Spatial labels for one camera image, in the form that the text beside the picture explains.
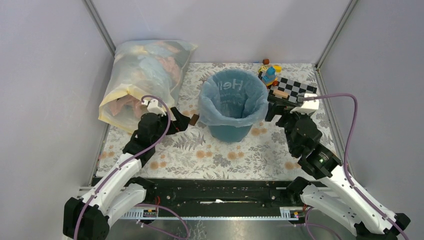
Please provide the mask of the light blue plastic bag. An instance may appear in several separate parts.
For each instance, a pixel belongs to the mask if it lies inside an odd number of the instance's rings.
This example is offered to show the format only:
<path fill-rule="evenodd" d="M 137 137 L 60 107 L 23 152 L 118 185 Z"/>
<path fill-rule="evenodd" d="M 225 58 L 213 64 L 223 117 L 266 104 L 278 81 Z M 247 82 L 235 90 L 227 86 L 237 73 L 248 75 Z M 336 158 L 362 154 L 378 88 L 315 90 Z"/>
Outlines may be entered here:
<path fill-rule="evenodd" d="M 207 126 L 251 126 L 265 119 L 268 89 L 251 71 L 224 69 L 208 77 L 198 96 L 199 120 Z"/>

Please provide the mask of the teal plastic trash bin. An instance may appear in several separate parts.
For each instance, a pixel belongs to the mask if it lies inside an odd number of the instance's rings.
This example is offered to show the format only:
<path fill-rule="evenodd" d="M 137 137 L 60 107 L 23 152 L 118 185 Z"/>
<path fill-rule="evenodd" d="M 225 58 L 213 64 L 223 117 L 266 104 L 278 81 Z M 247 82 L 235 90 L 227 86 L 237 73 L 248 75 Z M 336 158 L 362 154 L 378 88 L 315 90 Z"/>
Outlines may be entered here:
<path fill-rule="evenodd" d="M 209 126 L 211 135 L 226 143 L 240 142 L 252 127 L 236 126 L 237 121 L 247 115 L 249 75 L 243 70 L 228 69 L 215 73 L 211 81 L 215 89 L 209 98 L 216 110 Z"/>

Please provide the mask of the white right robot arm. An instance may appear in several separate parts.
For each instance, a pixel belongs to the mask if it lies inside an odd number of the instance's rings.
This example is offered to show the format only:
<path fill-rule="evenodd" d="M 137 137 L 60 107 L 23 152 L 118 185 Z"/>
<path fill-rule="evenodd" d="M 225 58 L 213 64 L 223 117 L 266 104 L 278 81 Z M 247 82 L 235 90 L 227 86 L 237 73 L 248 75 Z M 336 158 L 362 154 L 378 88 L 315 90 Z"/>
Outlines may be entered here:
<path fill-rule="evenodd" d="M 329 196 L 297 177 L 287 187 L 291 205 L 304 203 L 323 212 L 358 240 L 396 240 L 405 235 L 410 218 L 383 206 L 345 172 L 342 161 L 321 144 L 322 132 L 309 115 L 284 110 L 276 126 L 284 129 L 289 153 L 298 159 L 301 169 L 338 196 Z"/>

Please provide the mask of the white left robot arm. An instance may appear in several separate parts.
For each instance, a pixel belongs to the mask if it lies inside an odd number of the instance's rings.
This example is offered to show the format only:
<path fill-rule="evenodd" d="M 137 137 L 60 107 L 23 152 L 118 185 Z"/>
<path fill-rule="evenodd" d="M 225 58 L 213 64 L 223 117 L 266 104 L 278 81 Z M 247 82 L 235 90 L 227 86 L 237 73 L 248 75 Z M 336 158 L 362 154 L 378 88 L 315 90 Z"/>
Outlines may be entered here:
<path fill-rule="evenodd" d="M 80 198 L 64 206 L 63 233 L 74 240 L 104 240 L 132 208 L 149 225 L 159 218 L 259 219 L 279 216 L 279 187 L 228 180 L 154 180 L 136 173 L 166 136 L 185 131 L 193 119 L 175 107 L 143 114 L 112 169 Z"/>

